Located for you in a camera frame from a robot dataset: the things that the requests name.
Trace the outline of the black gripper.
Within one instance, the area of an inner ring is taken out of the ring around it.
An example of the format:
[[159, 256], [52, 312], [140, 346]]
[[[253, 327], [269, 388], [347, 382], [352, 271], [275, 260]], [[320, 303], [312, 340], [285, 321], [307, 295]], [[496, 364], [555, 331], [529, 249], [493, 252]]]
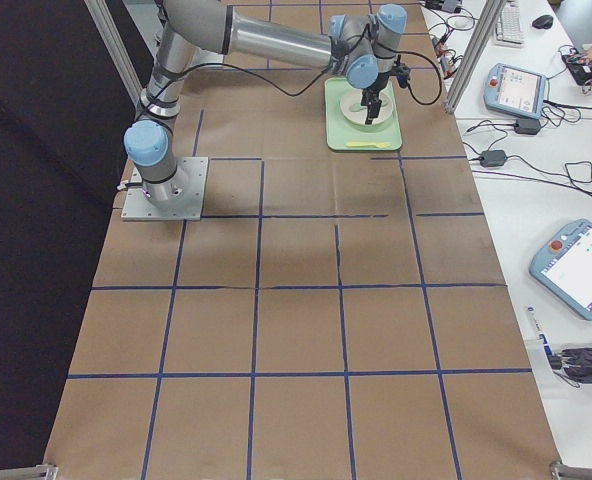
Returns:
[[405, 63], [395, 62], [389, 71], [378, 74], [373, 85], [362, 90], [360, 104], [366, 106], [367, 109], [366, 125], [371, 125], [378, 118], [381, 109], [379, 95], [386, 88], [390, 77], [395, 77], [399, 87], [405, 89], [409, 86], [410, 68]]

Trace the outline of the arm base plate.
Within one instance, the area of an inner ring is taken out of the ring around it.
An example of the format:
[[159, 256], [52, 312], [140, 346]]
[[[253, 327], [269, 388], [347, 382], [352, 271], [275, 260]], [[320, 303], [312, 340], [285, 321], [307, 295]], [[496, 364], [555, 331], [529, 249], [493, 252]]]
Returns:
[[195, 66], [199, 64], [207, 64], [210, 67], [217, 68], [222, 64], [223, 60], [223, 54], [218, 54], [209, 50], [198, 48], [194, 53], [191, 65]]
[[177, 170], [167, 182], [145, 182], [136, 167], [132, 169], [121, 217], [125, 221], [199, 221], [203, 211], [209, 159], [175, 157]]

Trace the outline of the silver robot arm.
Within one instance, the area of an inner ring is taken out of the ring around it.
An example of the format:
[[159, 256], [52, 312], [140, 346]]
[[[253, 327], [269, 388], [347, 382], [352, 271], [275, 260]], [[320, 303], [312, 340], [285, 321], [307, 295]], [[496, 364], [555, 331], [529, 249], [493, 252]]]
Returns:
[[408, 80], [398, 60], [407, 23], [406, 10], [385, 4], [374, 14], [335, 15], [327, 34], [315, 34], [251, 18], [219, 1], [161, 1], [163, 33], [152, 74], [143, 89], [134, 123], [124, 134], [128, 156], [141, 176], [142, 195], [156, 207], [168, 207], [189, 194], [191, 175], [172, 153], [179, 96], [196, 47], [228, 55], [250, 54], [343, 76], [362, 93], [366, 119], [381, 109], [380, 93], [392, 77]]

